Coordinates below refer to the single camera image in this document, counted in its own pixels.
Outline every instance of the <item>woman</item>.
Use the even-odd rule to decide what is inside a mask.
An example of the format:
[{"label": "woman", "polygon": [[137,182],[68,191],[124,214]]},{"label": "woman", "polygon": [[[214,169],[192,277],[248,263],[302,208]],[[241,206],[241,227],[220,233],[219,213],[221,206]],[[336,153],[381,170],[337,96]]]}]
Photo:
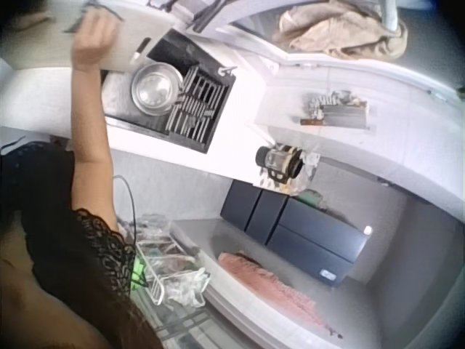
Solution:
[{"label": "woman", "polygon": [[1,157],[2,348],[162,348],[129,299],[135,252],[113,208],[98,65],[118,24],[94,8],[75,35],[74,152],[29,143]]}]

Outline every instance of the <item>dish towel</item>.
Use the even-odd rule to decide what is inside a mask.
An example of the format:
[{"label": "dish towel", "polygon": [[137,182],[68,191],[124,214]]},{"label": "dish towel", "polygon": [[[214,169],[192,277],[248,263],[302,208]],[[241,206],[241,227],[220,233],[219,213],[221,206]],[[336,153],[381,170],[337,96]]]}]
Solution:
[{"label": "dish towel", "polygon": [[391,61],[407,47],[408,30],[399,20],[396,31],[378,13],[338,0],[309,4],[284,12],[276,42],[305,52],[325,52],[343,60]]},{"label": "dish towel", "polygon": [[110,9],[107,6],[102,5],[101,3],[98,2],[98,0],[88,0],[88,2],[85,3],[82,6],[80,18],[77,19],[77,21],[75,21],[75,23],[71,27],[69,27],[67,30],[63,31],[63,33],[75,33],[78,30],[79,26],[82,23],[82,18],[86,14],[88,7],[96,7],[96,8],[106,9],[107,11],[113,13],[119,20],[124,21],[124,19],[118,13],[116,13],[115,11],[113,11],[112,9]]},{"label": "dish towel", "polygon": [[331,336],[337,334],[339,339],[343,338],[319,317],[315,310],[315,302],[305,294],[283,284],[275,274],[264,269],[243,252],[223,252],[218,262],[234,278],[271,306],[278,308],[281,313],[297,317],[303,324],[323,327]]}]

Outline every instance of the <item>woman's arm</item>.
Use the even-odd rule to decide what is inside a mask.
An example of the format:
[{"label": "woman's arm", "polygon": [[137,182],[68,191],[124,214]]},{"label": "woman's arm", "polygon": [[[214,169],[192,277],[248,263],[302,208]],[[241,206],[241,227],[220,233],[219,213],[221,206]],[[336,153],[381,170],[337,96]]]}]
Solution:
[{"label": "woman's arm", "polygon": [[88,209],[117,229],[113,208],[113,162],[103,114],[99,62],[112,47],[118,19],[105,9],[91,9],[75,35],[72,60],[71,126],[75,170],[73,209]]}]

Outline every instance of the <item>metal grate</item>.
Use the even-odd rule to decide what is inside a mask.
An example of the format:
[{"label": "metal grate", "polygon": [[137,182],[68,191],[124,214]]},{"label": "metal grate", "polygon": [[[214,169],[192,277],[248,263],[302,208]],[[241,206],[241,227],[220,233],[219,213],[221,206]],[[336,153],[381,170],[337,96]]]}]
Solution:
[{"label": "metal grate", "polygon": [[166,124],[166,131],[207,145],[217,125],[228,86],[213,80],[198,65],[189,69]]}]

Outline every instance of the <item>black lace top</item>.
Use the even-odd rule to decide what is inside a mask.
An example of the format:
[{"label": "black lace top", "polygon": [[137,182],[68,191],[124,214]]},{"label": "black lace top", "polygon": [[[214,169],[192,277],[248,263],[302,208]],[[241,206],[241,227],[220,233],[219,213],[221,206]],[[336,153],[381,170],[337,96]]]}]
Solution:
[{"label": "black lace top", "polygon": [[103,267],[111,289],[118,294],[128,294],[136,256],[134,246],[127,244],[123,236],[112,231],[100,217],[85,209],[79,209],[75,213],[76,219],[84,228],[86,240]]},{"label": "black lace top", "polygon": [[78,286],[86,286],[92,274],[116,294],[127,295],[134,247],[100,217],[70,209],[73,152],[33,142],[2,155],[0,165],[0,222],[21,211],[33,272],[41,286],[59,297],[57,290],[70,279],[78,278]]}]

